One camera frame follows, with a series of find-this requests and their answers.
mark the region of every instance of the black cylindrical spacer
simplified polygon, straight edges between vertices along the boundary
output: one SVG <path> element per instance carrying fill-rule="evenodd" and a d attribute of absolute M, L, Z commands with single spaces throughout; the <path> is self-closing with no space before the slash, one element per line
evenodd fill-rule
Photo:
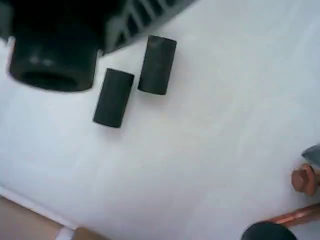
<path fill-rule="evenodd" d="M 138 89 L 151 94 L 167 93 L 177 42 L 149 36 Z"/>
<path fill-rule="evenodd" d="M 108 68 L 95 109 L 93 121 L 120 128 L 135 76 Z"/>

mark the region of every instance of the black plastic part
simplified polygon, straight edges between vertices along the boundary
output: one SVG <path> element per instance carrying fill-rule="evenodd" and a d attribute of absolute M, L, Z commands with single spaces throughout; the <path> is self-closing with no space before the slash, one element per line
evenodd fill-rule
<path fill-rule="evenodd" d="M 12 6 L 6 2 L 0 1 L 0 37 L 6 42 L 11 35 L 13 14 Z"/>
<path fill-rule="evenodd" d="M 314 164 L 320 168 L 320 144 L 307 148 L 301 153 L 308 163 Z"/>
<path fill-rule="evenodd" d="M 135 76 L 108 68 L 95 109 L 93 121 L 120 128 Z"/>
<path fill-rule="evenodd" d="M 285 226 L 265 221 L 250 226 L 241 240 L 297 240 L 297 238 Z"/>
<path fill-rule="evenodd" d="M 149 36 L 138 89 L 151 94 L 167 93 L 177 42 Z"/>
<path fill-rule="evenodd" d="M 98 49 L 95 34 L 85 25 L 65 24 L 54 33 L 21 27 L 15 33 L 9 73 L 45 90 L 84 91 L 94 83 Z"/>
<path fill-rule="evenodd" d="M 88 89 L 97 50 L 103 56 L 133 43 L 193 1 L 0 0 L 0 38 L 16 39 L 9 71 L 37 88 Z"/>

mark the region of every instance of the copper pipe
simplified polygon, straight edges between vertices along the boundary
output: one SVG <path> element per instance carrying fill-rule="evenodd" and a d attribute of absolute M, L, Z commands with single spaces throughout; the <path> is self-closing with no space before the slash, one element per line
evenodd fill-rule
<path fill-rule="evenodd" d="M 320 203 L 299 208 L 293 212 L 268 219 L 268 222 L 281 224 L 287 228 L 306 224 L 320 219 Z"/>

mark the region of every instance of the white table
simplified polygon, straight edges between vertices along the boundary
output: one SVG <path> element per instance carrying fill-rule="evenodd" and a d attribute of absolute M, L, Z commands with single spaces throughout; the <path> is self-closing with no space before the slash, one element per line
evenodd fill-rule
<path fill-rule="evenodd" d="M 290 181 L 320 140 L 320 1 L 199 0 L 154 34 L 178 42 L 166 96 L 136 89 L 146 38 L 74 94 L 10 80 L 0 49 L 2 194 L 115 240 L 236 240 L 320 202 Z M 136 76 L 121 129 L 92 123 L 109 67 Z"/>

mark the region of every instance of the metal object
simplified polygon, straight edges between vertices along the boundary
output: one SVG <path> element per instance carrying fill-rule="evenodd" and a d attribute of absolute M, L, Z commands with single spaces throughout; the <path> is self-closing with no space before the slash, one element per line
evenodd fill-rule
<path fill-rule="evenodd" d="M 310 164 L 304 163 L 292 172 L 291 183 L 297 192 L 313 196 L 320 184 L 320 172 L 315 171 Z"/>
<path fill-rule="evenodd" d="M 307 148 L 301 155 L 308 163 L 314 164 L 320 168 L 320 144 Z"/>
<path fill-rule="evenodd" d="M 281 224 L 287 228 L 306 224 L 320 219 L 320 203 L 297 209 L 293 212 L 268 219 L 268 222 Z"/>

